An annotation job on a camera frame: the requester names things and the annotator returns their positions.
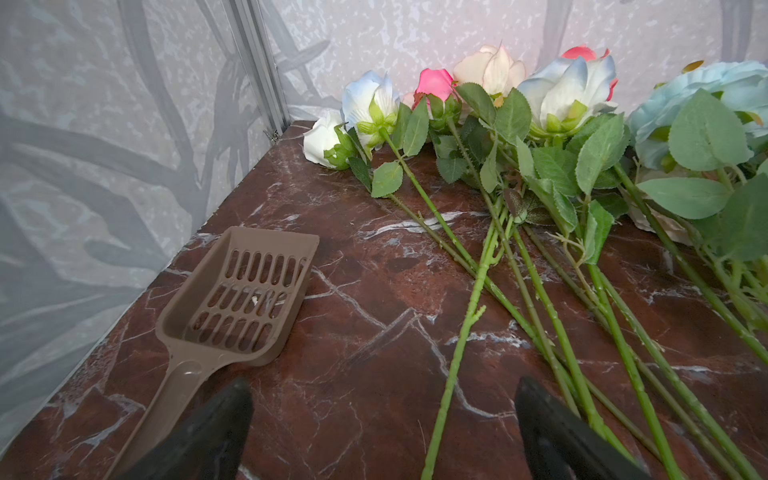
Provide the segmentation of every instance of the marble tabletop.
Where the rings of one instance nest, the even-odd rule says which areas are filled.
[[[238,376],[250,384],[255,411],[239,478],[418,478],[472,279],[391,201],[372,199],[351,172],[305,161],[301,134],[308,125],[297,122],[283,135],[24,428],[0,462],[0,478],[104,475],[163,379],[168,355],[154,335],[157,316],[232,225],[320,236],[283,353],[264,367],[220,370],[194,401]],[[383,149],[375,162],[391,156]],[[430,147],[410,164],[477,257],[489,222],[480,195],[442,183]],[[435,224],[407,179],[399,194]],[[584,372],[647,431],[610,336],[531,248]],[[768,477],[765,367],[654,235],[622,221],[601,267],[685,383]],[[522,305],[505,266],[490,275]],[[481,304],[488,310],[469,338],[435,477],[529,478],[515,388],[523,375],[551,392],[557,387],[508,313],[486,294]],[[546,317],[543,308],[540,315]],[[640,351],[628,329],[625,335]],[[682,469],[690,478],[720,478],[706,452],[650,394]],[[630,451],[663,478],[660,464],[603,413]]]

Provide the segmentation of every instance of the brown plastic scoop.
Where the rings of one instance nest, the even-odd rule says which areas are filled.
[[[230,363],[262,366],[288,340],[319,237],[230,227],[157,319],[168,347],[165,379],[105,478],[120,475],[166,437],[198,387]]]

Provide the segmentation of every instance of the table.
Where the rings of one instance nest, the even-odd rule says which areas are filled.
[[[309,289],[280,357],[261,368],[220,370],[195,401],[238,376],[250,384],[255,412],[239,477],[418,478],[472,279],[391,201],[372,199],[350,171],[304,160],[302,133],[310,125],[292,125],[192,236],[21,432],[0,462],[0,478],[104,475],[163,379],[167,352],[154,335],[157,316],[232,225],[320,236]],[[375,162],[391,158],[382,149]],[[442,183],[430,147],[409,163],[476,258],[489,222],[479,193]],[[434,223],[407,178],[399,195]],[[610,336],[530,247],[584,372],[645,429]],[[768,476],[765,367],[708,308],[657,238],[626,217],[612,231],[601,267],[686,384]],[[523,305],[505,266],[491,277]],[[557,386],[509,314],[486,294],[481,304],[488,310],[467,345],[435,477],[528,478],[511,399],[523,375],[551,392]],[[540,315],[546,318],[543,308]],[[690,478],[719,478],[679,420],[651,396],[681,468]],[[658,462],[602,412],[662,478]]]

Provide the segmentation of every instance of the gray patterned wall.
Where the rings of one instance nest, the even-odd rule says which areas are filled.
[[[563,50],[610,48],[614,101],[632,111],[696,60],[768,61],[768,0],[264,0],[265,22],[295,118],[340,108],[369,69],[413,91],[423,68],[453,70],[500,41],[528,72]]]
[[[220,0],[0,3],[0,451],[269,147]]]

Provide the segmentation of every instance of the light blue flower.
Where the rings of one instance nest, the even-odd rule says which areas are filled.
[[[627,119],[635,151],[643,165],[661,168],[669,147],[648,137],[657,128],[672,125],[680,109],[700,88],[722,91],[720,100],[733,111],[748,111],[768,119],[768,68],[756,61],[716,63],[676,77],[654,93]],[[768,134],[768,125],[744,125],[747,138]]]
[[[614,59],[583,49],[589,58],[568,51],[573,58],[556,58],[518,86],[531,105],[534,134],[567,134],[590,116],[616,108],[609,101],[616,85]]]
[[[391,134],[395,128],[399,100],[389,74],[381,78],[374,71],[366,72],[344,89],[341,110],[346,127],[355,128],[363,145],[378,147],[384,143],[379,129],[384,127]]]

